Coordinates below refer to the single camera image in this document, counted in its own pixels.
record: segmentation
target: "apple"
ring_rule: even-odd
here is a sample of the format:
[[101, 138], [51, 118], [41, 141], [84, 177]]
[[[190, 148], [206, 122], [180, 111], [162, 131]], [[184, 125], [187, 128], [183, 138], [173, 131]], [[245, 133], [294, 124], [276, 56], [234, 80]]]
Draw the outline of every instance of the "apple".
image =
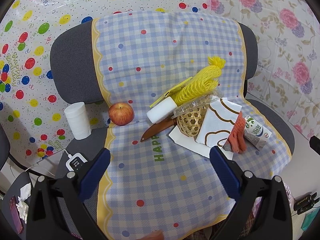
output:
[[127, 103], [116, 103], [109, 108], [109, 118], [116, 125], [126, 125], [134, 118], [134, 111]]

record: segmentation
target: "white paper roll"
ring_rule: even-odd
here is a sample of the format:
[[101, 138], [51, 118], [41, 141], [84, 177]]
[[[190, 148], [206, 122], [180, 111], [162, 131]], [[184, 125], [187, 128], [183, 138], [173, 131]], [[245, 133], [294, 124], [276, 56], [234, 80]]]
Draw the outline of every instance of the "white paper roll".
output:
[[152, 123], [159, 123], [166, 118], [177, 106], [171, 97], [167, 97], [147, 112]]
[[74, 103], [64, 110], [73, 136], [77, 140], [87, 138], [91, 134], [91, 127], [84, 102]]

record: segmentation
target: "plaid fabric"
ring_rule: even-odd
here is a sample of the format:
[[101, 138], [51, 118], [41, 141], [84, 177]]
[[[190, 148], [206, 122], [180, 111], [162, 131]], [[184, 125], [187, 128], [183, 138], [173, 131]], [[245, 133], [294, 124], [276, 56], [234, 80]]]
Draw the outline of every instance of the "plaid fabric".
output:
[[[102, 230], [114, 239], [139, 239], [162, 229], [166, 239], [182, 239], [228, 214], [234, 201], [208, 159], [174, 144], [167, 136], [171, 128], [142, 143], [140, 138], [150, 126], [149, 105], [207, 66], [208, 56], [226, 60], [219, 78], [224, 95], [243, 105], [244, 114], [253, 111], [239, 102], [245, 72], [239, 25], [199, 13], [140, 11], [101, 18], [93, 28], [100, 33], [95, 45], [102, 54], [103, 86], [110, 92], [106, 100], [108, 104], [132, 101], [135, 112], [131, 123], [112, 128], [113, 159], [107, 169], [112, 186], [98, 199], [98, 207], [108, 206], [113, 213], [98, 221]], [[258, 156], [249, 146], [234, 159], [257, 176], [279, 173], [289, 157], [282, 142], [276, 144], [272, 136], [271, 145], [281, 154], [271, 154], [268, 146]]]

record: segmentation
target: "metal bolt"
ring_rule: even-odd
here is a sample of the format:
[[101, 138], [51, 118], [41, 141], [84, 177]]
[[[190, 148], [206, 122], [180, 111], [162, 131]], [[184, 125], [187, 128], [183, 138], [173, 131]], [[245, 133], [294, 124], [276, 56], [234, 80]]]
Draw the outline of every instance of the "metal bolt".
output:
[[276, 181], [276, 182], [281, 182], [281, 181], [282, 181], [282, 179], [281, 179], [281, 177], [280, 177], [280, 176], [275, 176], [275, 181]]
[[44, 181], [44, 176], [39, 176], [39, 177], [38, 177], [38, 181], [39, 181], [39, 182]]
[[76, 175], [76, 173], [75, 173], [74, 171], [69, 171], [69, 172], [67, 173], [67, 177], [68, 177], [69, 179], [72, 179], [75, 175]]
[[253, 173], [251, 171], [245, 171], [244, 175], [249, 179], [253, 177]]

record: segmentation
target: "pink phone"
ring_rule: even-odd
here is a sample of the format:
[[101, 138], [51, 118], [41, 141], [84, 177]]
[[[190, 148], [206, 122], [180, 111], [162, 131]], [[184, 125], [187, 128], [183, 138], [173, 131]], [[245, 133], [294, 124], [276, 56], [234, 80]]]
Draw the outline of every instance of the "pink phone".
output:
[[21, 234], [23, 231], [23, 224], [22, 224], [21, 218], [19, 217], [16, 203], [17, 203], [16, 197], [12, 196], [12, 198], [9, 201], [9, 208], [10, 208], [10, 212], [11, 212], [11, 216], [12, 216], [14, 225], [16, 226], [16, 230], [17, 230], [18, 234]]

